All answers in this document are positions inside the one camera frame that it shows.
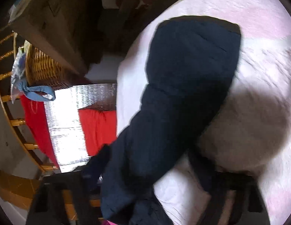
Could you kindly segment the brown wooden cabinet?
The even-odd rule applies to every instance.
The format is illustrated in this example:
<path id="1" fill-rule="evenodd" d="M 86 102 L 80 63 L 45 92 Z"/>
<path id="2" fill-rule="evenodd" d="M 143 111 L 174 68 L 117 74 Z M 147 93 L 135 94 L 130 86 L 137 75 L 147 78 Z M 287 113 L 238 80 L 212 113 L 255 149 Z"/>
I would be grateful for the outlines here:
<path id="1" fill-rule="evenodd" d="M 41 181 L 27 179 L 0 170 L 0 197 L 16 207 L 29 210 Z"/>

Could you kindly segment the red cloth on railing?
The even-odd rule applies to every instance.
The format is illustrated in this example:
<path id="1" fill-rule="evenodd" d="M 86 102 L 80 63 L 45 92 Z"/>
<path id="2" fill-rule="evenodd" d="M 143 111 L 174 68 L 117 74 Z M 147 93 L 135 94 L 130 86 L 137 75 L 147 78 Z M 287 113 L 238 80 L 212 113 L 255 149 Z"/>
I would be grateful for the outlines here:
<path id="1" fill-rule="evenodd" d="M 50 139 L 44 103 L 32 101 L 25 95 L 20 97 L 20 101 L 25 112 L 26 125 L 29 127 L 40 151 L 59 168 Z"/>

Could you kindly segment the white fleece bed blanket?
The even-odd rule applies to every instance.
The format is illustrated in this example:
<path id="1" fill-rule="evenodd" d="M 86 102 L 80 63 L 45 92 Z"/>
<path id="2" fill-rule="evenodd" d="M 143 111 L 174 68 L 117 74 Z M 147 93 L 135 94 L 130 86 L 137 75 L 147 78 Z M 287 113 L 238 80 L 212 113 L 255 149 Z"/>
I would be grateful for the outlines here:
<path id="1" fill-rule="evenodd" d="M 291 215 L 291 17 L 279 0 L 179 0 L 159 15 L 118 68 L 117 133 L 139 110 L 157 25 L 191 15 L 235 23 L 242 33 L 228 100 L 199 144 L 221 167 L 256 174 L 271 224 L 284 224 Z"/>

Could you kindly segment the silver reflective foil mat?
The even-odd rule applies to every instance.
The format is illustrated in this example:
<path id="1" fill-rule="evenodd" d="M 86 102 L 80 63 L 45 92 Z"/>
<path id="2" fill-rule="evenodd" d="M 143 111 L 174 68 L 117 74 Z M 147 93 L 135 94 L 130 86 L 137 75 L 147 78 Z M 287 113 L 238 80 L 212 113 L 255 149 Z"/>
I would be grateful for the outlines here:
<path id="1" fill-rule="evenodd" d="M 76 85 L 57 90 L 56 99 L 44 103 L 53 151 L 62 173 L 83 166 L 90 159 L 78 110 L 89 106 L 114 110 L 116 87 L 114 83 Z"/>

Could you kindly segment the navy blue padded jacket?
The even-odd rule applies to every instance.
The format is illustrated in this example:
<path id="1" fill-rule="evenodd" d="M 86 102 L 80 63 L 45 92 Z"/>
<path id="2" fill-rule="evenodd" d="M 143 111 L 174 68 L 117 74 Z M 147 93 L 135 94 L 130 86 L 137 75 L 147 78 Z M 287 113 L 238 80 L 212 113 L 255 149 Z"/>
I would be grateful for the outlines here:
<path id="1" fill-rule="evenodd" d="M 153 185 L 183 156 L 203 189 L 219 192 L 218 174 L 198 140 L 219 112 L 239 59 L 238 25 L 207 16 L 159 24 L 146 62 L 141 107 L 116 140 L 83 169 L 89 189 L 99 176 L 101 212 L 115 224 L 171 224 Z"/>

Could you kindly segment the red pillow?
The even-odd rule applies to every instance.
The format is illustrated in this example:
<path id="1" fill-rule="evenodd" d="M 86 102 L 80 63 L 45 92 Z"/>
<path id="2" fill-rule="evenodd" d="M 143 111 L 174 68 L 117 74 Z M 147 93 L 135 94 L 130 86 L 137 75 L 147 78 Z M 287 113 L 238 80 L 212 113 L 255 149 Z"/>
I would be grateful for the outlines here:
<path id="1" fill-rule="evenodd" d="M 79 119 L 84 133 L 89 156 L 96 155 L 101 148 L 116 139 L 116 111 L 79 109 Z"/>

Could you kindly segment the woven wicker basket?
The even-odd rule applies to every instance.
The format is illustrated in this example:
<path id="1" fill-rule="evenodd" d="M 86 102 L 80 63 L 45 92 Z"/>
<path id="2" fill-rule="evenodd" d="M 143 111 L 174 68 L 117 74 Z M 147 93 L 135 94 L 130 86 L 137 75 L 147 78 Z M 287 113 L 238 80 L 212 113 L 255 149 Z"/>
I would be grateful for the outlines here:
<path id="1" fill-rule="evenodd" d="M 49 86 L 53 90 L 86 85 L 91 82 L 61 66 L 50 56 L 25 41 L 25 75 L 29 86 Z"/>

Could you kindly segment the wooden spindle railing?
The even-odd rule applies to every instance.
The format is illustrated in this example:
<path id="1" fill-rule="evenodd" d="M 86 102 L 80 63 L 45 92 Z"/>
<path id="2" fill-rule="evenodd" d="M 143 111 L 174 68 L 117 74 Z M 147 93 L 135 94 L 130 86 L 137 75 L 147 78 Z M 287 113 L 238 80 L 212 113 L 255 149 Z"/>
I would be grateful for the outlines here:
<path id="1" fill-rule="evenodd" d="M 34 140 L 23 135 L 22 131 L 28 127 L 19 98 L 17 97 L 14 103 L 11 102 L 10 81 L 17 45 L 22 43 L 17 42 L 17 36 L 10 28 L 0 29 L 0 105 L 12 138 L 20 146 L 20 153 L 25 153 L 41 172 L 55 171 L 58 170 L 58 166 L 40 152 Z"/>

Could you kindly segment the light blue cloth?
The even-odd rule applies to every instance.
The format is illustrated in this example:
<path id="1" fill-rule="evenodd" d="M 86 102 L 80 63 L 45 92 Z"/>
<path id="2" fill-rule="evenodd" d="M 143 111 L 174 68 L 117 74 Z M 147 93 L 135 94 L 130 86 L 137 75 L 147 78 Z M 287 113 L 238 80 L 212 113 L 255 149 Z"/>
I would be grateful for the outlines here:
<path id="1" fill-rule="evenodd" d="M 46 85 L 28 86 L 25 78 L 18 80 L 15 87 L 28 99 L 36 102 L 49 102 L 56 99 L 55 91 L 52 87 Z"/>

